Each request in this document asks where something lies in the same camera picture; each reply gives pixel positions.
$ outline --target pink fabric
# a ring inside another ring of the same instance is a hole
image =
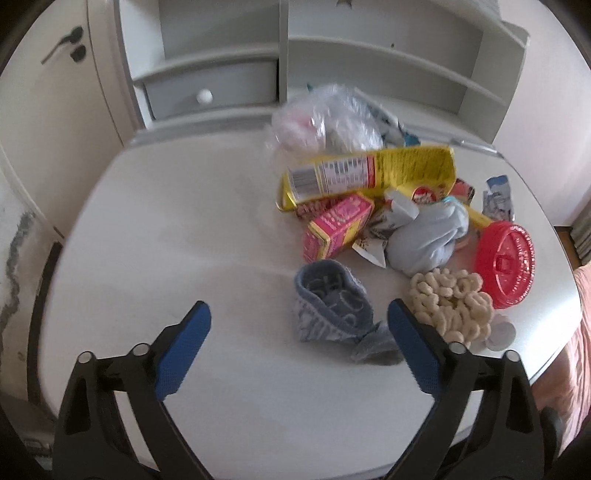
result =
[[[583,319],[578,330],[533,385],[538,409],[554,408],[564,422],[564,449],[579,433],[591,408],[591,264],[578,268]]]

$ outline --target red plastic container lid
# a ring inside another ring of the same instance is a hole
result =
[[[480,237],[475,270],[482,277],[482,290],[492,297],[494,308],[517,305],[534,282],[535,254],[531,237],[522,226],[514,223],[492,223]]]

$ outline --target drawer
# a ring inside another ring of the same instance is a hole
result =
[[[154,119],[216,108],[268,105],[277,98],[277,61],[218,65],[145,81]]]

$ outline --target pink snack box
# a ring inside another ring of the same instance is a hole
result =
[[[334,257],[361,233],[373,209],[373,200],[354,193],[312,220],[304,236],[304,259]]]

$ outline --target drawer knob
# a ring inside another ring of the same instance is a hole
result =
[[[199,93],[197,94],[197,102],[200,105],[207,105],[208,103],[211,103],[213,101],[213,94],[211,92],[211,90],[207,90],[206,88],[204,88],[203,90],[200,90]]]

